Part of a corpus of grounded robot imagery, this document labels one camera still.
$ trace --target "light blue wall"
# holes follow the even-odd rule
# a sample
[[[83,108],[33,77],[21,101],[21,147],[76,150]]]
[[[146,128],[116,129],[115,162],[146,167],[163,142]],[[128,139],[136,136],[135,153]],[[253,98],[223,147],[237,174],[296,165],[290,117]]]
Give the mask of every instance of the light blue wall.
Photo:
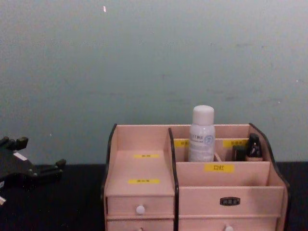
[[[103,163],[114,123],[208,104],[307,161],[307,22],[306,0],[2,0],[0,135],[37,164]]]

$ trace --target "yellow label with text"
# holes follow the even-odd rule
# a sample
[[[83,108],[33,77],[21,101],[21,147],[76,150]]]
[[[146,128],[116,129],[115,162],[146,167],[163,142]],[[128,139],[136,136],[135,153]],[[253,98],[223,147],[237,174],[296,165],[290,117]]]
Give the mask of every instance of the yellow label with text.
[[[246,146],[248,143],[248,139],[241,139],[241,140],[224,140],[223,141],[223,147],[224,148],[231,148],[233,146]]]
[[[188,148],[189,146],[188,139],[174,139],[173,141],[176,148]]]
[[[205,164],[206,172],[234,172],[234,165],[220,165],[220,164]]]
[[[159,154],[134,155],[134,158],[159,158]]]
[[[159,184],[159,179],[130,179],[129,184]]]

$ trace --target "black surface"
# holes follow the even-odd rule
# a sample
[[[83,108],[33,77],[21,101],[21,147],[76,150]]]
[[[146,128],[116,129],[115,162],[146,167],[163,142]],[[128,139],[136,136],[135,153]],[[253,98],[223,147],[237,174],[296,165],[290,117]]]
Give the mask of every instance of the black surface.
[[[308,230],[308,163],[278,163],[289,181],[292,206],[288,231]],[[25,192],[0,192],[0,231],[102,231],[100,187],[104,165],[67,166],[61,181]]]

